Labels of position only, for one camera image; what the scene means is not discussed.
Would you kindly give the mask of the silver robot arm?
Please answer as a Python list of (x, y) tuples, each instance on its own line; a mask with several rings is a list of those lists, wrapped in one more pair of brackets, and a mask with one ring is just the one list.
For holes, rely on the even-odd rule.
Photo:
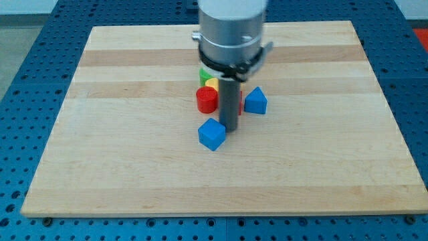
[(262, 45), (268, 0), (199, 0), (199, 59), (213, 75), (245, 82), (265, 62), (274, 43)]

